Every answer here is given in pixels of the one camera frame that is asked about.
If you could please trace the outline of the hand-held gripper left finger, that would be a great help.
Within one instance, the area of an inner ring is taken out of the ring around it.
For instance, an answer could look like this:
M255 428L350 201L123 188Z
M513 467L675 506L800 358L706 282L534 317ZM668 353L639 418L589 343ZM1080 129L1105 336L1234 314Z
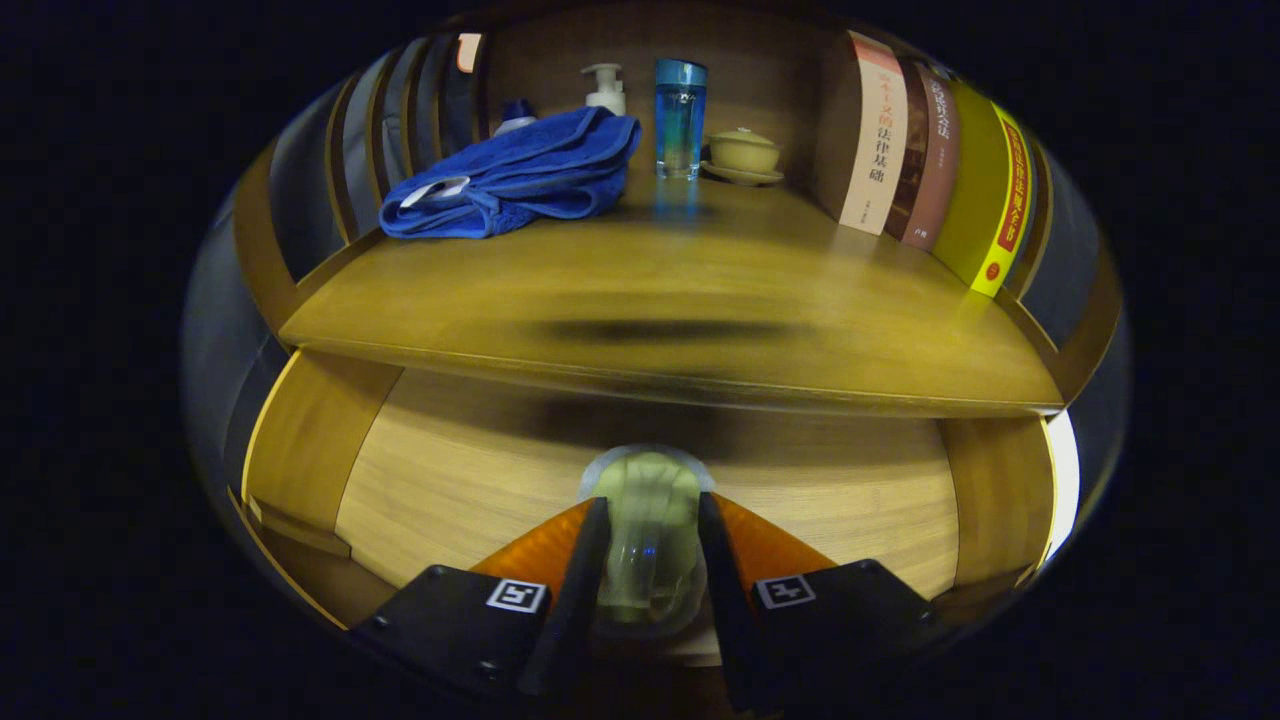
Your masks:
M611 547L607 498L563 512L558 585L513 571L431 565L346 633L384 664L470 703L536 703L563 693L588 657Z

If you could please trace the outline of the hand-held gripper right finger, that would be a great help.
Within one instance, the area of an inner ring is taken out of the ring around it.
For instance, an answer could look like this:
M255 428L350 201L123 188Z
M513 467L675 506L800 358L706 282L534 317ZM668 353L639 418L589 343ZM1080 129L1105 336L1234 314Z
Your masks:
M836 564L713 492L698 534L737 711L867 711L948 643L934 605L874 559Z

